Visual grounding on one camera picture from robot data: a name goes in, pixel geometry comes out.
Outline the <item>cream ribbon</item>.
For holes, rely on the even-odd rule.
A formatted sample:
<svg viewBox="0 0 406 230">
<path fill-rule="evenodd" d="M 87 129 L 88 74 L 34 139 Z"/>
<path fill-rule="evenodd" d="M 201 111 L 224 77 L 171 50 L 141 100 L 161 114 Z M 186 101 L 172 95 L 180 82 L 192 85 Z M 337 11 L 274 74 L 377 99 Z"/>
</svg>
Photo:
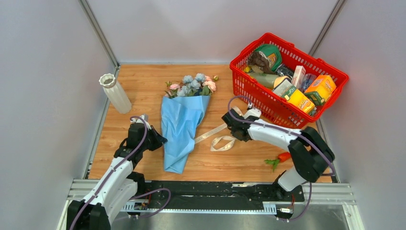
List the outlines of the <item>cream ribbon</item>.
<svg viewBox="0 0 406 230">
<path fill-rule="evenodd" d="M 194 139 L 194 142 L 195 142 L 195 144 L 197 144 L 197 143 L 202 142 L 203 140 L 209 139 L 210 137 L 214 137 L 210 143 L 210 151 L 220 152 L 220 151 L 230 150 L 234 146 L 236 138 L 234 138 L 232 136 L 228 136 L 228 135 L 224 135 L 224 136 L 217 135 L 220 131 L 222 131 L 226 128 L 227 128 L 227 124 L 222 124 L 214 129 L 198 136 L 197 138 Z M 228 142 L 225 145 L 217 148 L 216 145 L 222 140 L 226 140 Z"/>
</svg>

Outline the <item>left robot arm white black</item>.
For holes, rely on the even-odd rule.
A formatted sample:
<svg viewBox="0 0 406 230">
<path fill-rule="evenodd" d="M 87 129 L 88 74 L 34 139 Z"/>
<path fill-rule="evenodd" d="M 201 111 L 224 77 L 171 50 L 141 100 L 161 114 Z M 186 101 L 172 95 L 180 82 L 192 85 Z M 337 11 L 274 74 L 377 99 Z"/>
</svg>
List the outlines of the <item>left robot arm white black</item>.
<svg viewBox="0 0 406 230">
<path fill-rule="evenodd" d="M 146 150 L 161 148 L 167 139 L 151 126 L 145 115 L 130 118 L 128 136 L 115 151 L 102 178 L 80 201 L 67 210 L 68 230 L 109 230 L 118 213 L 132 197 L 146 194 L 145 177 L 134 171 Z"/>
</svg>

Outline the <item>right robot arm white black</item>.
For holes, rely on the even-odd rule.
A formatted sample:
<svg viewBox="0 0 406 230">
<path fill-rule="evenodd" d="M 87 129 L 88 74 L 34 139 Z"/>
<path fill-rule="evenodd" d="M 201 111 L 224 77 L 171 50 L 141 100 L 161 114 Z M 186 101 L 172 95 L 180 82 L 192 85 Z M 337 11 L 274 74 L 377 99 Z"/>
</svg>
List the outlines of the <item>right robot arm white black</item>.
<svg viewBox="0 0 406 230">
<path fill-rule="evenodd" d="M 273 194 L 278 200 L 286 200 L 293 189 L 306 182 L 316 182 L 335 159 L 333 151 L 318 131 L 308 126 L 292 129 L 268 123 L 260 118 L 258 109 L 250 109 L 245 116 L 230 109 L 222 120 L 233 137 L 269 143 L 291 155 L 293 167 L 276 179 Z"/>
</svg>

